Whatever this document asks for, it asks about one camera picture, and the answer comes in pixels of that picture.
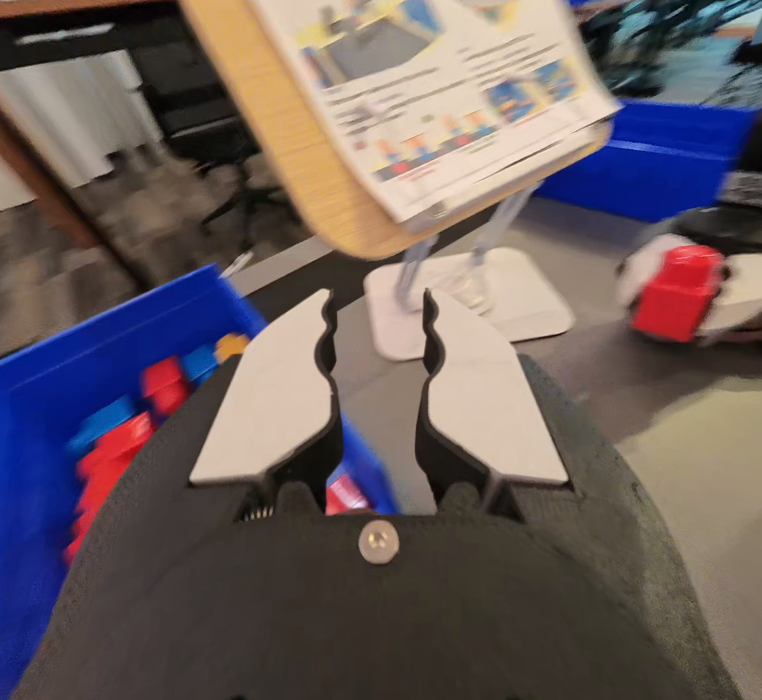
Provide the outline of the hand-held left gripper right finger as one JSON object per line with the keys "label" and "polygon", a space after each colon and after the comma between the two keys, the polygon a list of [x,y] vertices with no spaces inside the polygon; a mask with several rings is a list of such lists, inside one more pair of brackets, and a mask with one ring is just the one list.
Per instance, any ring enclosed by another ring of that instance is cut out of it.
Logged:
{"label": "hand-held left gripper right finger", "polygon": [[463,484],[489,513],[520,515],[514,487],[568,488],[567,467],[512,343],[439,288],[424,290],[422,327],[427,378],[414,455],[436,507]]}

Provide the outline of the black office chair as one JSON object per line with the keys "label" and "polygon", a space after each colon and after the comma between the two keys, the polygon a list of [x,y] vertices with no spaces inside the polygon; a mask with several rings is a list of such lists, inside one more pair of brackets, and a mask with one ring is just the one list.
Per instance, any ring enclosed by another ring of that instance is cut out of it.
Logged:
{"label": "black office chair", "polygon": [[250,227],[258,208],[288,210],[295,219],[290,204],[278,197],[278,183],[253,186],[249,181],[245,163],[262,150],[198,44],[184,40],[128,54],[141,79],[139,92],[172,155],[194,162],[201,178],[223,166],[236,173],[235,191],[200,221],[203,234],[215,220],[238,211],[240,247],[248,251],[254,246]]}

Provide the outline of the blue tagged plastic bin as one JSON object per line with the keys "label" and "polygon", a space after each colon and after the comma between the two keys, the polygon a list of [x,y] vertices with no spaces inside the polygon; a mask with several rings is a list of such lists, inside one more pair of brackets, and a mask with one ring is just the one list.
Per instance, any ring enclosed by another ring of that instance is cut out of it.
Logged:
{"label": "blue tagged plastic bin", "polygon": [[64,628],[101,584],[97,646],[146,604],[163,577],[197,550],[240,531],[233,515],[249,486],[186,486],[231,378],[209,389],[158,433],[103,508],[65,583],[79,480],[66,444],[86,416],[126,394],[154,361],[193,351],[224,331],[258,333],[265,321],[212,268],[176,280],[2,362],[2,698],[48,698],[65,650]]}

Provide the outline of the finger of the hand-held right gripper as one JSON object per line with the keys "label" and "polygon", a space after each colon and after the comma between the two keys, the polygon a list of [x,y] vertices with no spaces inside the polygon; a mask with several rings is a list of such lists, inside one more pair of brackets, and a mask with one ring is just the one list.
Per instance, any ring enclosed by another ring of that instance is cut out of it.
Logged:
{"label": "finger of the hand-held right gripper", "polygon": [[731,255],[718,295],[700,324],[700,346],[761,342],[761,253]]}
{"label": "finger of the hand-held right gripper", "polygon": [[623,309],[629,308],[642,288],[662,268],[664,255],[676,248],[676,235],[663,233],[628,255],[619,265],[615,280],[615,301]]}

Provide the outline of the black mesh wrist rest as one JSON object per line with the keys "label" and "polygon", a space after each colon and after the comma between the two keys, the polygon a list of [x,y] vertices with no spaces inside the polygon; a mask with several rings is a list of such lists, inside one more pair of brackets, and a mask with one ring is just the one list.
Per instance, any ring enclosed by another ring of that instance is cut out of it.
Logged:
{"label": "black mesh wrist rest", "polygon": [[761,209],[720,203],[681,213],[672,232],[721,252],[724,256],[761,253]]}

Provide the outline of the dark wooden table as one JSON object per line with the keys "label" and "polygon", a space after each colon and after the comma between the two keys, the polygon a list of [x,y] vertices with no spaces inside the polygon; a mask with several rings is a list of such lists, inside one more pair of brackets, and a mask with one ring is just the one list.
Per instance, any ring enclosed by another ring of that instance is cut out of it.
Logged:
{"label": "dark wooden table", "polygon": [[[1,4],[2,74],[99,58],[185,38],[175,0],[17,0]],[[10,107],[2,107],[2,162],[36,197],[44,217],[76,246],[99,246],[132,266],[43,158]]]}

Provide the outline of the pile of mixed toy blocks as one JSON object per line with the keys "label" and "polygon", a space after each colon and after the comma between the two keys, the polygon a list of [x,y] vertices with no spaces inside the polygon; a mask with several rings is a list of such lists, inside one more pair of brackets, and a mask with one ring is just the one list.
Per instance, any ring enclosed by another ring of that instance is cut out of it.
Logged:
{"label": "pile of mixed toy blocks", "polygon": [[221,361],[242,354],[249,342],[246,334],[229,333],[214,347],[205,344],[185,357],[166,357],[141,373],[140,392],[148,402],[148,410],[133,414],[129,408],[125,417],[121,413],[110,414],[102,410],[93,416],[89,421],[89,427],[94,429],[93,437],[83,442],[85,454],[75,468],[83,491],[75,506],[72,541],[62,553],[67,565],[71,565],[118,479],[156,432],[154,415],[166,418],[173,414],[189,398],[193,388],[211,376]]}

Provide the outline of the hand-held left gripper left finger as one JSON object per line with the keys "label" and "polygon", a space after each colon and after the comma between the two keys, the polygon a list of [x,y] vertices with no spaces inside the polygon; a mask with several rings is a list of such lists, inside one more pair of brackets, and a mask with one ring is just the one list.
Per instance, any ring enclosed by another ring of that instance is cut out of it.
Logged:
{"label": "hand-held left gripper left finger", "polygon": [[300,482],[320,511],[344,454],[336,364],[338,317],[322,288],[245,347],[189,475],[193,487],[251,485],[267,503]]}

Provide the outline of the red building block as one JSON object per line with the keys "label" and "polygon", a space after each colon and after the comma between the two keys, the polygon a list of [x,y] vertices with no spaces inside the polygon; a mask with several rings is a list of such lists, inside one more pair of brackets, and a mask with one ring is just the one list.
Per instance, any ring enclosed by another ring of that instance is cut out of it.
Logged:
{"label": "red building block", "polygon": [[680,245],[666,250],[635,297],[630,328],[658,341],[692,343],[724,278],[725,257],[714,248]]}

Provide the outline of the grey desk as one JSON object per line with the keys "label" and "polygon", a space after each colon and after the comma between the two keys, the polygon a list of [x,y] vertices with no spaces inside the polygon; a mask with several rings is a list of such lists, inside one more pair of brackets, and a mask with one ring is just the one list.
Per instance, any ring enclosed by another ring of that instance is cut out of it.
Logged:
{"label": "grey desk", "polygon": [[[760,698],[760,349],[672,347],[625,327],[622,258],[656,227],[533,199],[502,245],[524,251],[571,306],[570,332],[521,343],[583,404],[651,495],[687,565],[716,646],[745,698]],[[433,511],[412,441],[424,369],[374,350],[363,293],[372,267],[312,237],[235,273],[273,319],[321,287],[338,304],[343,411],[389,471],[402,510]]]}

